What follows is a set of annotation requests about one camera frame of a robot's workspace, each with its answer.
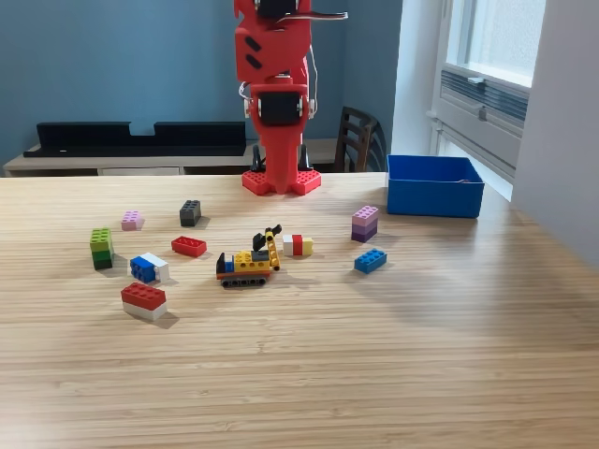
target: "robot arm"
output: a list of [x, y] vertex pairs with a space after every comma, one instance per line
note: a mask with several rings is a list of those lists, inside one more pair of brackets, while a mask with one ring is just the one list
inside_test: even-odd
[[[320, 174], [298, 170], [298, 148], [309, 118], [317, 112], [317, 70], [312, 20], [344, 20], [347, 14], [312, 12], [311, 0], [235, 0], [243, 20], [235, 32], [240, 95], [266, 150], [264, 176], [244, 174], [243, 185], [257, 195], [305, 195], [320, 185]], [[307, 53], [316, 74], [310, 100]], [[245, 90], [251, 88], [251, 95]]]

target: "lego vehicle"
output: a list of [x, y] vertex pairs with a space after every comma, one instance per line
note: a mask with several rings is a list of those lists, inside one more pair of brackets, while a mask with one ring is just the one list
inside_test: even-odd
[[216, 279], [225, 288], [258, 287], [270, 277], [271, 268], [281, 269], [281, 261], [274, 242], [275, 236], [283, 231], [281, 225], [267, 228], [264, 235], [256, 234], [252, 251], [239, 251], [226, 261], [222, 253], [216, 262]]

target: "purple lego brick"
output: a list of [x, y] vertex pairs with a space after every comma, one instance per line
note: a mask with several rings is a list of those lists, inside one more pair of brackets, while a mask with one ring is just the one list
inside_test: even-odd
[[357, 211], [352, 217], [352, 225], [368, 226], [378, 220], [378, 209], [371, 206], [365, 206]]
[[372, 232], [373, 229], [378, 227], [378, 220], [374, 220], [367, 226], [361, 226], [359, 224], [352, 224], [352, 233], [367, 235], [369, 232]]
[[368, 234], [359, 234], [356, 232], [352, 232], [352, 240], [359, 241], [361, 243], [366, 243], [368, 240], [373, 238], [378, 232], [378, 228], [373, 229]]
[[143, 218], [137, 210], [128, 210], [121, 221], [123, 231], [137, 231], [143, 226]]

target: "green lego brick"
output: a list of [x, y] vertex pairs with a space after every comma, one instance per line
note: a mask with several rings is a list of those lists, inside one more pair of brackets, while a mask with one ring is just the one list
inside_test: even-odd
[[92, 259], [94, 259], [94, 262], [112, 260], [112, 256], [113, 254], [111, 251], [97, 251], [92, 253]]
[[94, 269], [112, 268], [112, 259], [94, 261]]
[[90, 248], [92, 249], [92, 253], [99, 253], [103, 251], [110, 251], [111, 253], [113, 252], [112, 235], [107, 227], [102, 229], [94, 229], [92, 231]]

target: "red base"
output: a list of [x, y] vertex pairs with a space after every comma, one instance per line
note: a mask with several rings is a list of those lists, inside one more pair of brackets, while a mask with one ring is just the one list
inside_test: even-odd
[[[246, 171], [242, 176], [243, 187], [250, 192], [263, 196], [270, 192], [275, 192], [274, 186], [270, 185], [266, 180], [266, 173], [254, 173]], [[296, 195], [304, 196], [317, 189], [322, 184], [322, 177], [317, 171], [301, 171], [298, 173], [296, 183], [293, 184], [289, 192]]]

